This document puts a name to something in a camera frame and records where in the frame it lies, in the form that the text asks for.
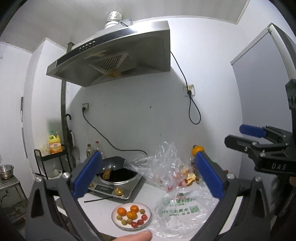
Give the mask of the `person's fingertip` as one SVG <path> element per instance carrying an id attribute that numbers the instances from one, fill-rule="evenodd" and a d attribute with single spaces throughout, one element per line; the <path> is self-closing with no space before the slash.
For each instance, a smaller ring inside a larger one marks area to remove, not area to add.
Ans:
<path id="1" fill-rule="evenodd" d="M 133 235 L 125 235 L 122 237 L 118 237 L 113 241 L 151 241 L 152 232 L 149 230 L 139 232 Z"/>

